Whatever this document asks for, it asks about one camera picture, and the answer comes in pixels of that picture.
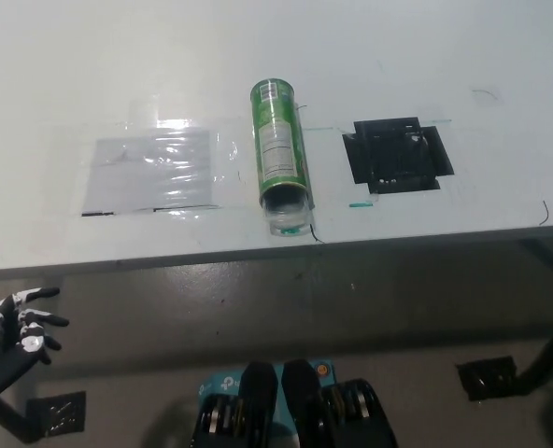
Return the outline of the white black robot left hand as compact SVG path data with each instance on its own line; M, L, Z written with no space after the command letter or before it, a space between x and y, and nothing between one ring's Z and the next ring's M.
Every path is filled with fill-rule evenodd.
M59 294L57 287L37 287L12 293L0 300L0 394L36 363L49 365L49 350L62 349L60 343L46 332L45 326L62 328L68 326L69 321L28 306L32 301Z

